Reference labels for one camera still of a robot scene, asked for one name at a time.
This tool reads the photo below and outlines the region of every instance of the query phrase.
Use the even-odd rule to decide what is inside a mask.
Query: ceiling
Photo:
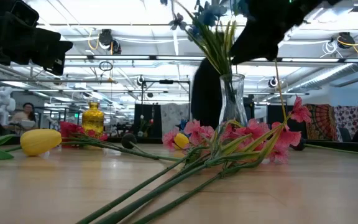
[[[74,42],[74,47],[67,55],[109,55],[109,52],[100,46],[96,46],[96,38],[101,29],[111,29],[113,37],[120,43],[122,55],[191,55],[202,56],[197,46],[187,39],[186,33],[180,29],[171,30],[167,24],[173,19],[172,7],[161,5],[159,0],[28,0],[26,1],[40,14],[38,27],[61,33],[62,40]],[[193,9],[195,0],[180,0],[188,9]],[[353,1],[355,8],[358,1]],[[184,16],[184,21],[191,24],[185,11],[175,5],[175,13]],[[235,19],[239,23],[236,37],[242,32],[247,19],[243,16],[232,17],[231,11],[223,21]],[[296,27],[290,33],[290,39],[282,42],[279,49],[279,57],[301,58],[357,58],[354,48],[333,48],[327,42],[332,37],[336,38],[339,32],[350,32],[358,44],[358,10],[353,10],[341,16],[315,17]],[[103,101],[109,99],[116,104],[133,105],[140,100],[139,93],[128,94],[127,90],[140,90],[137,79],[142,75],[146,80],[182,80],[193,79],[193,75],[200,63],[199,60],[114,60],[114,68],[109,72],[103,72],[98,64],[102,60],[67,60],[64,71],[64,79],[69,80],[104,80],[109,77],[118,81],[112,83],[86,83],[81,86],[84,90],[115,90],[114,93],[98,93],[97,99]],[[280,63],[278,72],[284,85],[288,86],[298,82],[308,75],[322,68],[337,66],[309,65],[307,63]],[[50,73],[42,71],[39,67],[23,67],[12,65],[14,72],[31,78],[36,74],[38,79],[56,78]],[[275,75],[275,67],[272,63],[260,65],[242,64],[233,67],[237,73],[246,76],[244,91],[275,91],[267,86],[267,82]],[[68,89],[75,88],[73,84],[63,83],[54,85],[44,83],[42,88]],[[168,91],[168,93],[154,94],[153,98],[145,98],[154,101],[188,101],[188,85],[161,85],[156,83],[148,91]],[[80,93],[65,95],[74,101],[85,102]]]

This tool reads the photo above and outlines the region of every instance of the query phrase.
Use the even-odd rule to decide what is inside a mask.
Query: yellow glass vase
[[[103,135],[103,122],[104,113],[99,110],[99,103],[89,103],[89,110],[82,114],[82,127],[84,128],[85,134],[89,130],[93,130],[95,138],[100,138]]]

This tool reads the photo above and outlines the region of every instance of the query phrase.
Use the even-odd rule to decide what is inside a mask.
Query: table surface
[[[146,151],[167,155],[160,145]],[[75,223],[171,162],[119,152],[55,149],[44,157],[0,161],[0,223]],[[128,199],[139,198],[177,170]],[[171,202],[213,176],[186,179],[124,220]],[[262,164],[218,180],[154,223],[358,223],[358,155],[324,149],[290,151],[289,165]]]

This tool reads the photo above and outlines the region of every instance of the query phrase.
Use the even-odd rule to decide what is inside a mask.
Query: yellow flower bud
[[[38,156],[58,146],[61,142],[60,132],[52,129],[31,130],[20,138],[23,152],[28,156]]]
[[[173,138],[175,144],[177,146],[175,146],[176,150],[181,150],[186,148],[186,145],[189,144],[189,139],[182,133],[178,133],[175,138]]]

